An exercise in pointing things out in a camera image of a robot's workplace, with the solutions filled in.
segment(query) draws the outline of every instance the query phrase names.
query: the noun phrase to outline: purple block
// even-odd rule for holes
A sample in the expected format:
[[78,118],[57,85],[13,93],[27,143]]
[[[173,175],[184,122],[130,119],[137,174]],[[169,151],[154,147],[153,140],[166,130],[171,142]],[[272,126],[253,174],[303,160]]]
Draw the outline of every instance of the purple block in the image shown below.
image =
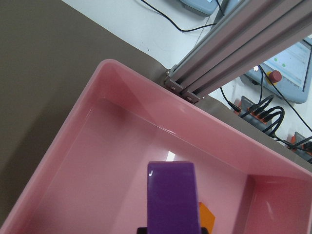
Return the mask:
[[147,228],[148,234],[200,234],[192,163],[148,164]]

